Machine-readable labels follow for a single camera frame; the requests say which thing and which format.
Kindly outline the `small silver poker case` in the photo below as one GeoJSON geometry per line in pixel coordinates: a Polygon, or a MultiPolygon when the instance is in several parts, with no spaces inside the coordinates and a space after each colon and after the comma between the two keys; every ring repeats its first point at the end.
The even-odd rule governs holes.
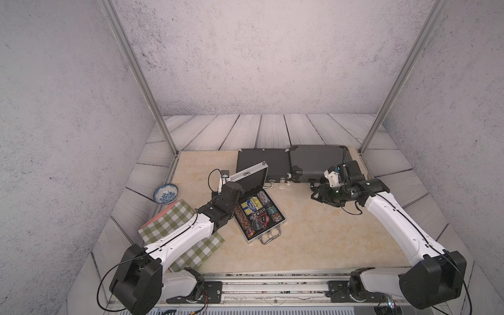
{"type": "Polygon", "coordinates": [[[243,171],[231,175],[228,170],[220,172],[220,192],[227,182],[242,185],[244,194],[234,210],[234,218],[247,242],[259,240],[263,245],[270,244],[282,235],[281,225],[286,217],[269,196],[265,186],[269,166],[261,161],[243,171]]]}

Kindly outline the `large dark grey poker case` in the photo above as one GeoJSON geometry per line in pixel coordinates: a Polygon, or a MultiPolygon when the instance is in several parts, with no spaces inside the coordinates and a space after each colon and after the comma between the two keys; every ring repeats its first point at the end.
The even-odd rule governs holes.
{"type": "Polygon", "coordinates": [[[327,169],[352,160],[346,146],[299,145],[292,146],[289,153],[294,183],[319,182],[327,169]]]}

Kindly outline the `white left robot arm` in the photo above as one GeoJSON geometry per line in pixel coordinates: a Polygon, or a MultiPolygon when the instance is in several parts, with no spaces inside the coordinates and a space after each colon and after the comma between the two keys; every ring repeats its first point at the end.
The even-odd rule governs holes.
{"type": "Polygon", "coordinates": [[[168,269],[182,254],[226,225],[243,195],[242,186],[229,181],[168,236],[144,247],[129,247],[111,269],[115,274],[110,293],[131,314],[148,314],[159,301],[168,299],[198,300],[203,293],[203,276],[190,268],[179,272],[168,269]]]}

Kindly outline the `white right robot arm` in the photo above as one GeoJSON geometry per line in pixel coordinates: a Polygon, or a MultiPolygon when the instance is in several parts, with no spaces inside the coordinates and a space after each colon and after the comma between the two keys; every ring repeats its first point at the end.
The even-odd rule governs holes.
{"type": "Polygon", "coordinates": [[[314,181],[310,184],[312,200],[337,208],[349,202],[354,202],[357,210],[366,208],[386,228],[410,264],[408,268],[354,270],[347,285],[352,300],[363,303],[371,294],[381,293],[403,298],[423,310],[468,293],[464,256],[448,251],[429,236],[403,210],[386,184],[364,176],[357,161],[331,167],[319,185],[314,181]]]}

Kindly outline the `blue white ceramic bowl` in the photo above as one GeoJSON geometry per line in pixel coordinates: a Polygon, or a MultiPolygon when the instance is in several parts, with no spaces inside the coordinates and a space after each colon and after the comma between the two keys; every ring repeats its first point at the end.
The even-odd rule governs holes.
{"type": "Polygon", "coordinates": [[[153,201],[158,204],[170,204],[173,203],[178,197],[179,189],[174,184],[164,184],[159,186],[154,194],[153,201]]]}

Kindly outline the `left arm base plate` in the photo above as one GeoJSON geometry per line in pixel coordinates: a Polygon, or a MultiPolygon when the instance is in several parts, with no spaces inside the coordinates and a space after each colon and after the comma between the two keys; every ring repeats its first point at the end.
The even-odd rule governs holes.
{"type": "Polygon", "coordinates": [[[167,304],[219,304],[222,301],[223,283],[205,281],[187,297],[173,297],[164,300],[167,304]]]}

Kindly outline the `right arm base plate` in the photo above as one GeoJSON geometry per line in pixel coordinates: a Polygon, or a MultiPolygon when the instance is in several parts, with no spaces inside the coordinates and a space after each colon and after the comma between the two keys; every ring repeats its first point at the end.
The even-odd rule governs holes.
{"type": "Polygon", "coordinates": [[[332,303],[380,303],[382,301],[382,294],[354,289],[348,280],[329,281],[325,296],[332,303]]]}

